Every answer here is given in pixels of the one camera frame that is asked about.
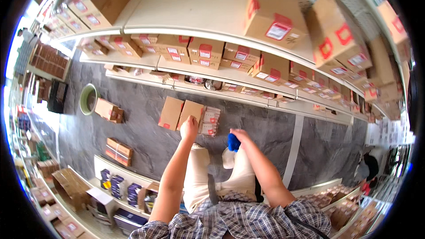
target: green bucket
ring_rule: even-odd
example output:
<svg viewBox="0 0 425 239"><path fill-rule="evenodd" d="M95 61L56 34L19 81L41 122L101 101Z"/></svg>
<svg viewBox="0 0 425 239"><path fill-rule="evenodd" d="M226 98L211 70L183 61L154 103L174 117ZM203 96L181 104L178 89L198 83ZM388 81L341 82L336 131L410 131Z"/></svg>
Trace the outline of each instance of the green bucket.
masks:
<svg viewBox="0 0 425 239"><path fill-rule="evenodd" d="M87 100L88 100L88 95L92 91L95 92L96 96L95 96L95 102L93 104L93 109L89 109L88 106L87 106ZM82 113L85 114L85 115L93 114L94 109L96 108L96 102L97 102L98 98L100 98L100 94L93 84L88 83L86 86L84 86L84 88L82 89L81 94L80 94L80 109L81 109Z"/></svg>

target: hand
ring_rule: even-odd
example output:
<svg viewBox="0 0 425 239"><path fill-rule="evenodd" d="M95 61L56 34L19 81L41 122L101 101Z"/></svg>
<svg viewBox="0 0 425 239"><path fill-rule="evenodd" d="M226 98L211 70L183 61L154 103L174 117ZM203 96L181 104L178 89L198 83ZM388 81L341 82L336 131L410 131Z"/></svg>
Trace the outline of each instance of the hand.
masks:
<svg viewBox="0 0 425 239"><path fill-rule="evenodd" d="M191 141L195 141L196 135L198 134L198 122L196 118L192 115L189 115L186 121L180 127L180 135L183 139L188 139Z"/></svg>

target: person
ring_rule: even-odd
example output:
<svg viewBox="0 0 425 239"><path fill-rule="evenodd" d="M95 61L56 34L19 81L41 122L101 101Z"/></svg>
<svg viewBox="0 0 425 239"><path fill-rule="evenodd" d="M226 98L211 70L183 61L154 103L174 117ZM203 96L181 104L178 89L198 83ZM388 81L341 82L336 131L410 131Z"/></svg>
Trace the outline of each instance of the person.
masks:
<svg viewBox="0 0 425 239"><path fill-rule="evenodd" d="M149 221L133 231L130 239L327 238L329 218L310 202L295 199L245 130L230 132L241 145L230 178L215 183L219 202L213 204L208 191L208 150L194 143L198 123L188 117L180 129L182 140L162 175ZM256 202L255 177L270 205ZM183 187L189 214L179 213Z"/></svg>
<svg viewBox="0 0 425 239"><path fill-rule="evenodd" d="M17 35L23 36L24 41L26 41L29 45L31 45L32 48L35 47L35 45L38 42L37 35L31 33L28 28L19 29Z"/></svg>

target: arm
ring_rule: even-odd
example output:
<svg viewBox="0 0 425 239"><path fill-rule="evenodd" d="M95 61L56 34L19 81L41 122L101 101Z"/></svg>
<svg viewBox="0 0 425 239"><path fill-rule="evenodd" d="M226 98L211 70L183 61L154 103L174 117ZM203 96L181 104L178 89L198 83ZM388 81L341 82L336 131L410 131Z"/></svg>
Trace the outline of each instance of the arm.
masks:
<svg viewBox="0 0 425 239"><path fill-rule="evenodd" d="M259 150L257 145L251 140L248 133L241 129L231 129L241 142L242 149L247 153L249 162L254 169L258 182L261 185L271 207L278 205L285 207L295 200L295 197L282 183L280 173L270 160Z"/></svg>
<svg viewBox="0 0 425 239"><path fill-rule="evenodd" d="M168 162L161 182L159 183L158 197L152 209L149 221L169 223L180 209L184 176L186 175L187 160L198 133L198 122L189 116L180 128L182 140L177 150Z"/></svg>

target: leg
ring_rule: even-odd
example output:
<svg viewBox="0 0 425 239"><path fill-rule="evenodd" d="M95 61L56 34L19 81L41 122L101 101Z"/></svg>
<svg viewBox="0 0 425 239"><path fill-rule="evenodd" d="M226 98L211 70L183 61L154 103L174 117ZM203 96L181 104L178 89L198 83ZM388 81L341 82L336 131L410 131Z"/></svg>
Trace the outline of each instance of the leg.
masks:
<svg viewBox="0 0 425 239"><path fill-rule="evenodd" d="M208 150L194 144L190 150L184 178L183 201L189 213L194 212L199 204L209 197L208 164L210 164Z"/></svg>

